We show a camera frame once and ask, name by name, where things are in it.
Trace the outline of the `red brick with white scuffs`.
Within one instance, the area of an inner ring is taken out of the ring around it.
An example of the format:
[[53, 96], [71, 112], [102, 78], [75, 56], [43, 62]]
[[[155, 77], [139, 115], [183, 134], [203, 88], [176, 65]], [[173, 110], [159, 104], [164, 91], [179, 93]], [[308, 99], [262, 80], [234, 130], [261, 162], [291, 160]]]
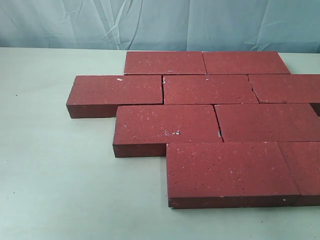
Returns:
[[167, 144], [219, 143], [210, 104], [123, 105], [116, 112], [113, 152], [117, 158], [164, 157]]

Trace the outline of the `front large red brick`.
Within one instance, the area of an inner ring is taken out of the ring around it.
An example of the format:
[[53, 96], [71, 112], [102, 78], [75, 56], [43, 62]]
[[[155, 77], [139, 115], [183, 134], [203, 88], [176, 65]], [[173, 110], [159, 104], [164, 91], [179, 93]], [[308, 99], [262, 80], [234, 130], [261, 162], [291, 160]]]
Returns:
[[286, 207], [301, 195], [276, 142], [170, 143], [166, 174], [172, 209]]

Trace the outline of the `white backdrop sheet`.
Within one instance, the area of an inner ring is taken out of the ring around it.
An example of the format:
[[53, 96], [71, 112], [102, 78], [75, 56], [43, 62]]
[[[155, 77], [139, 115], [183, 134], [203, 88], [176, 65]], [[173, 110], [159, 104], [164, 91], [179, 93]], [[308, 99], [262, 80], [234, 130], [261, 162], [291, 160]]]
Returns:
[[3, 0], [2, 47], [320, 51], [317, 0]]

